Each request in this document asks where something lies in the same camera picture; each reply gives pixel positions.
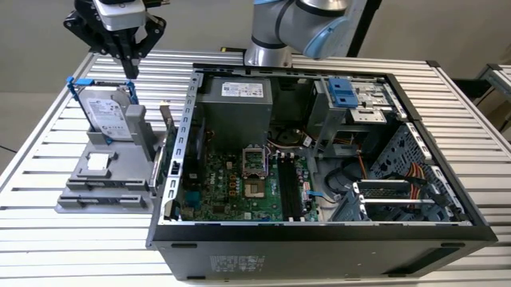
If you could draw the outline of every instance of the label sticker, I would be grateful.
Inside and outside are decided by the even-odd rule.
[[[102,132],[111,139],[131,140],[129,124],[118,102],[108,99],[87,99],[87,102]]]
[[[307,138],[303,140],[303,145],[306,147],[310,147],[311,146],[311,143],[313,143],[313,138],[310,136],[307,136]]]
[[[211,268],[215,272],[261,272],[265,255],[217,255],[210,256]]]
[[[222,85],[225,97],[265,97],[263,84],[255,83],[225,83]]]

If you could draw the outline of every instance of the cable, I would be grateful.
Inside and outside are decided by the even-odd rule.
[[[498,130],[499,133],[502,133],[502,132],[505,131],[505,128],[506,128],[506,126],[509,125],[509,123],[510,123],[510,120],[506,120],[506,121],[503,122],[503,124],[502,124],[502,126],[501,126],[501,128],[499,128],[499,130]]]
[[[359,154],[359,164],[361,164],[361,169],[362,169],[362,177],[363,177],[363,179],[367,179],[367,173],[366,173],[365,162],[362,161],[362,155],[361,155],[359,152],[358,152],[358,154]]]
[[[287,148],[301,148],[301,145],[281,145],[275,143],[271,139],[267,139],[271,145],[274,145],[277,148],[287,149]]]
[[[495,91],[495,88],[493,87],[487,92],[486,94],[482,96],[482,99],[479,101],[479,103],[477,104],[477,106],[481,105],[481,103],[483,103],[483,101],[486,100],[486,98],[490,96],[490,94]]]
[[[321,193],[321,192],[307,190],[307,195],[310,195],[310,196],[317,196],[317,197],[322,197],[322,198],[326,200],[326,202],[329,202],[329,203],[331,203],[331,204],[337,204],[337,202],[335,202],[335,201],[331,201],[331,200],[326,197],[326,195],[325,195],[323,193]]]
[[[331,200],[329,200],[326,196],[321,196],[321,198],[322,198],[322,199],[325,199],[325,200],[326,200],[326,202],[329,202],[329,203],[331,203],[331,204],[337,204],[337,202],[335,202],[335,201],[331,201]]]
[[[11,151],[11,152],[14,152],[14,153],[18,153],[16,150],[14,150],[14,149],[11,149],[11,148],[3,146],[3,145],[0,145],[0,148],[3,148],[6,151]]]

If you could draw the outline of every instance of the aluminum extrusion table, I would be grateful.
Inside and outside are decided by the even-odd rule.
[[[155,129],[165,128],[158,110],[163,100],[170,102],[179,124],[194,62],[241,65],[243,61],[241,53],[154,51],[150,54],[141,64],[137,86],[141,103],[149,108],[147,121]],[[54,211],[88,141],[83,111],[64,89],[0,176],[3,287],[511,285],[511,147],[445,71],[422,61],[331,58],[317,62],[303,56],[294,56],[294,66],[395,74],[461,182],[493,225],[499,239],[497,245],[419,279],[178,282],[161,254],[145,248],[150,215],[58,214]],[[110,57],[90,54],[75,77],[120,81],[125,73]]]

